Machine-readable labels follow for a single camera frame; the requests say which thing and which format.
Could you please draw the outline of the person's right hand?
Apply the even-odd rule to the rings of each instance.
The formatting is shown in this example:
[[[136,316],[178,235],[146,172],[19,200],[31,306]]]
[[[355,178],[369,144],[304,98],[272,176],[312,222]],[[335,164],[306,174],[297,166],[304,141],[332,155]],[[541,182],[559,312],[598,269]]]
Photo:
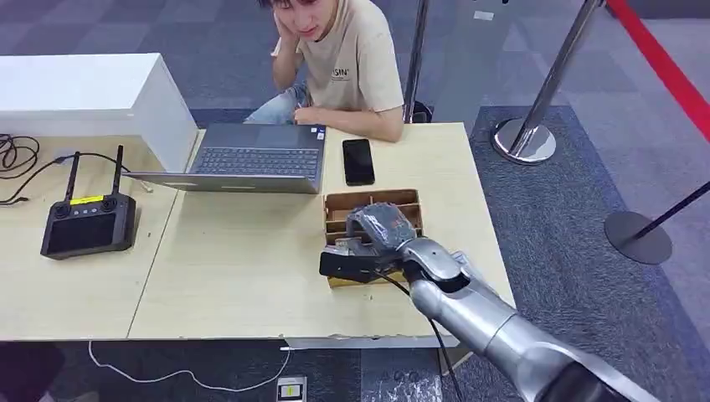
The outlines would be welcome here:
[[[281,18],[279,10],[276,8],[273,11],[273,17],[280,37],[271,55],[277,57],[286,54],[296,54],[300,42],[296,31],[287,26],[286,22]]]

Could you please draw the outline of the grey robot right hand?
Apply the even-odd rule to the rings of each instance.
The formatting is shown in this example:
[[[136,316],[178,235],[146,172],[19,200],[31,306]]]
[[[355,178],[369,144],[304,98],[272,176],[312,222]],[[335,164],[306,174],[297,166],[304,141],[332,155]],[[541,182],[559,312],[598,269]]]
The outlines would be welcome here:
[[[391,203],[355,208],[346,217],[346,237],[336,240],[342,255],[384,256],[417,237],[415,227]]]

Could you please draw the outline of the person's left hand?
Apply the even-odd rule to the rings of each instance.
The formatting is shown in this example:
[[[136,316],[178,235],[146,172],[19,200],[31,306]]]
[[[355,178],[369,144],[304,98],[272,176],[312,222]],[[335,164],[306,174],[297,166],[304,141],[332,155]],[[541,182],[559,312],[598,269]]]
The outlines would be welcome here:
[[[325,125],[322,117],[322,108],[309,106],[299,107],[294,110],[294,121],[299,125]]]

